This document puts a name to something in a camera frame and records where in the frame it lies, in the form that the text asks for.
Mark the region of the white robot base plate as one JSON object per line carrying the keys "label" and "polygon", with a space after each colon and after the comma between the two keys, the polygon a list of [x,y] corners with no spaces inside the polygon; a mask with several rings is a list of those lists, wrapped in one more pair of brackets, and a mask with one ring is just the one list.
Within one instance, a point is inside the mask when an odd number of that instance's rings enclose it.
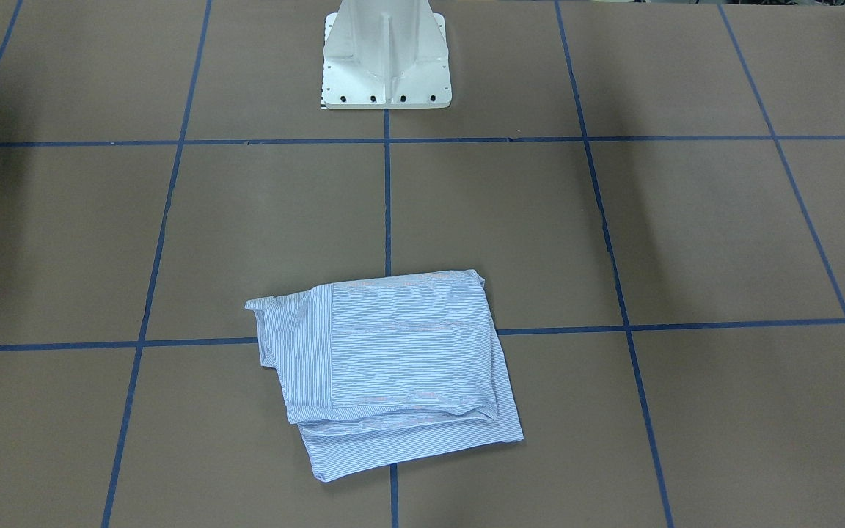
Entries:
{"label": "white robot base plate", "polygon": [[324,20],[321,105],[444,109],[453,100],[446,20],[428,1],[343,1]]}

